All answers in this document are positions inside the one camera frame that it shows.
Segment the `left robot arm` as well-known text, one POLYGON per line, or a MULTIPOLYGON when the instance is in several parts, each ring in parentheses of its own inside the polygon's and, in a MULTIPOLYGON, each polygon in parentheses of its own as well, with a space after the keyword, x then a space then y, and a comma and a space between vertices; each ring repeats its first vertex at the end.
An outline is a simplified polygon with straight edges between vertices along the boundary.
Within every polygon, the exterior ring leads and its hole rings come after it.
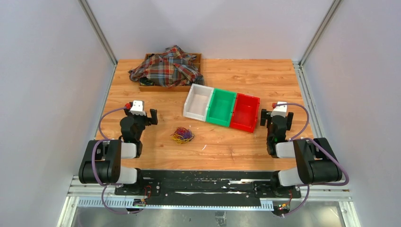
POLYGON ((145 183, 139 168, 123 167, 122 159, 139 158, 142 153, 140 138, 147 126, 157 125, 157 110, 150 109, 150 117, 131 113, 127 107, 118 108, 108 113, 123 110, 126 117, 120 121, 121 136, 112 140, 90 140, 81 161, 78 178, 82 184, 98 183, 100 186, 126 186, 133 195, 144 192, 145 183))

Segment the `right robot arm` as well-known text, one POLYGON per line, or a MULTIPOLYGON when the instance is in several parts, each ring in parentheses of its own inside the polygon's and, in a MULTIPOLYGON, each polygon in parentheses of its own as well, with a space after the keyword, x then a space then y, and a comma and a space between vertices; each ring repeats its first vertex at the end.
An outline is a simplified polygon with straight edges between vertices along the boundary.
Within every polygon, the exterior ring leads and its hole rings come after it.
POLYGON ((270 191, 283 197, 298 185, 326 184, 342 180, 343 171, 326 138, 288 140, 293 113, 261 110, 261 125, 267 127, 267 152, 273 158, 294 158, 296 167, 275 171, 270 191))

